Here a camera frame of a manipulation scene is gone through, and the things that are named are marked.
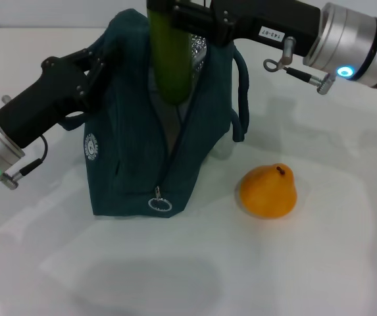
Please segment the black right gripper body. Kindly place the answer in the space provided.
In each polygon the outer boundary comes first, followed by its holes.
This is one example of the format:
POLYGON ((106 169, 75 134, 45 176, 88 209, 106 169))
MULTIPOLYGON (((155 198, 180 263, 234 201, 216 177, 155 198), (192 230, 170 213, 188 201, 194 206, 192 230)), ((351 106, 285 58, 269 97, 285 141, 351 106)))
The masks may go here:
POLYGON ((212 1, 211 12, 216 45, 247 39, 283 49, 283 41, 293 37, 301 57, 311 50, 320 24, 320 9, 300 1, 212 1))

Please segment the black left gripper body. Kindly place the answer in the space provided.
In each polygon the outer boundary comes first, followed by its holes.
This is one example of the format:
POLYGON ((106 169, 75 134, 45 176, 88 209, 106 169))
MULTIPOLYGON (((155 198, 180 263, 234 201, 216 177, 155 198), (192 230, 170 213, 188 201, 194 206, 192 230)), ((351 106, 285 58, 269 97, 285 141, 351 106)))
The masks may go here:
POLYGON ((44 60, 38 80, 0 108, 2 131, 25 148, 67 115, 87 112, 85 72, 90 66, 88 49, 44 60))

